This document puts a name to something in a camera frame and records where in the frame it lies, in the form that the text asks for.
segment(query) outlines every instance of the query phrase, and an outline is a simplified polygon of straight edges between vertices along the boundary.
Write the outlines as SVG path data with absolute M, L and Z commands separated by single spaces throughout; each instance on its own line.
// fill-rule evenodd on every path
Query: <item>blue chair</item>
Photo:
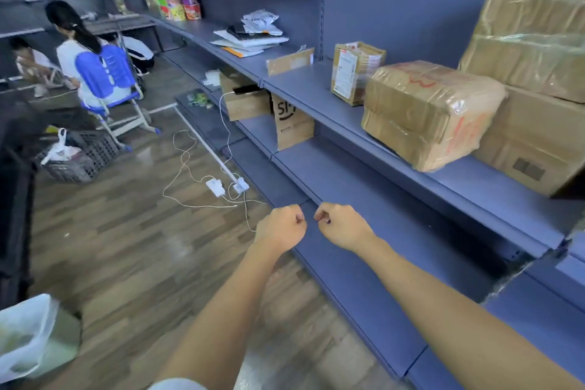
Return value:
M 81 106 L 98 117 L 102 127 L 106 129 L 120 147 L 131 150 L 130 147 L 118 140 L 118 136 L 136 127 L 160 134 L 158 128 L 150 126 L 148 112 L 141 110 L 136 103 L 136 99 L 140 100 L 144 98 L 144 95 L 134 78 L 128 57 L 123 49 L 115 45 L 104 45 L 100 54 L 95 54 L 91 51 L 78 54 L 75 66 L 85 84 L 101 104 L 100 107 L 92 107 L 82 102 Z M 115 87 L 134 87 L 136 91 L 130 91 L 130 94 L 125 98 L 108 102 L 108 97 L 112 95 Z M 126 119 L 108 124 L 106 119 L 109 117 L 109 109 L 126 101 L 130 101 L 134 106 L 137 116 L 130 120 Z M 119 124 L 124 125 L 112 129 L 113 126 Z

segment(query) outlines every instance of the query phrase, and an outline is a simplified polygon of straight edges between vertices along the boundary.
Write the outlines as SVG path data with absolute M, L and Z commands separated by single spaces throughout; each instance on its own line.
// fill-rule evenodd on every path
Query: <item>cardboard piece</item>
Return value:
M 464 157 L 505 97 L 504 86 L 415 61 L 379 68 L 366 88 L 362 128 L 419 171 Z
M 277 59 L 266 61 L 268 76 L 286 73 L 287 71 L 313 65 L 315 48 L 305 49 L 298 53 L 288 54 Z
M 386 52 L 363 42 L 335 45 L 331 92 L 352 107 L 362 105 L 368 78 L 384 65 Z
M 272 94 L 278 150 L 285 150 L 313 137 L 315 121 L 280 97 Z
M 270 114 L 270 93 L 268 91 L 263 89 L 246 94 L 230 93 L 234 88 L 251 85 L 254 82 L 232 68 L 223 69 L 223 71 L 219 73 L 219 83 L 224 94 L 222 100 L 231 121 Z
M 459 69 L 535 93 L 585 103 L 585 35 L 474 36 Z
M 585 34 L 585 0 L 486 0 L 474 35 Z
M 585 165 L 585 105 L 508 87 L 474 155 L 551 196 Z

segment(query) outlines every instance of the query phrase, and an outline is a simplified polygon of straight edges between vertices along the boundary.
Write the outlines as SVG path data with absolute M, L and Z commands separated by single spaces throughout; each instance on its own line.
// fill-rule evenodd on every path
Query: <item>white t-shirt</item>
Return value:
M 107 45 L 108 43 L 103 40 L 99 39 L 99 43 L 102 45 Z M 81 83 L 79 90 L 77 91 L 77 96 L 79 99 L 87 106 L 90 107 L 101 107 L 101 103 L 97 97 L 91 94 L 89 87 L 86 85 L 83 77 L 77 71 L 75 67 L 75 59 L 78 54 L 85 53 L 90 51 L 85 46 L 78 44 L 74 40 L 67 40 L 63 42 L 61 45 L 57 47 L 57 57 L 59 59 L 59 64 L 61 64 L 61 69 L 63 74 L 67 77 L 75 77 Z M 102 99 L 104 103 L 110 104 L 117 100 L 121 100 L 123 98 L 127 98 L 130 96 L 130 88 L 119 88 L 115 87 L 113 89 L 113 93 L 105 99 Z
M 49 60 L 49 58 L 44 55 L 43 53 L 41 53 L 40 51 L 37 51 L 35 49 L 31 50 L 33 52 L 33 61 L 35 63 L 38 63 L 39 65 L 43 65 L 46 66 L 47 68 L 52 68 L 52 69 L 56 69 L 58 70 L 59 67 L 57 65 L 55 65 L 53 62 L 51 62 Z M 18 71 L 20 72 L 20 74 L 23 74 L 25 72 L 25 69 L 23 68 L 23 66 L 19 63 L 19 59 L 16 59 L 16 66 L 18 67 Z
M 144 56 L 134 55 L 133 57 L 136 59 L 150 61 L 154 57 L 152 50 L 143 41 L 128 36 L 122 36 L 122 39 L 124 40 L 124 46 L 126 46 L 128 53 L 133 54 L 132 51 L 136 51 Z
M 165 379 L 150 387 L 149 390 L 206 390 L 205 387 L 200 386 L 190 379 L 174 378 Z

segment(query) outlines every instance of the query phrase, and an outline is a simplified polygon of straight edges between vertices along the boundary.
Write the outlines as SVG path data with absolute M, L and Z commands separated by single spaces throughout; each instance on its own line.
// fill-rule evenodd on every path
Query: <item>white extension socket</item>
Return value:
M 244 191 L 250 189 L 250 186 L 246 183 L 244 178 L 238 178 L 238 181 L 233 186 L 233 189 L 236 190 L 237 194 L 242 194 Z
M 207 182 L 205 182 L 206 186 L 209 187 L 209 189 L 211 191 L 213 191 L 213 193 L 215 194 L 215 197 L 221 197 L 225 195 L 225 190 L 223 189 L 223 186 L 221 185 L 221 180 L 219 179 L 210 179 Z

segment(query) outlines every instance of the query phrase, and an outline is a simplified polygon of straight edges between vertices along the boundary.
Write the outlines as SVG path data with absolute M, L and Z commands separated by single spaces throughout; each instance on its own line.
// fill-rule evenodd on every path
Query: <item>blue chair backrest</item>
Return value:
M 129 88 L 136 81 L 122 48 L 103 45 L 100 54 L 80 53 L 75 59 L 77 71 L 96 98 L 106 98 L 115 87 Z

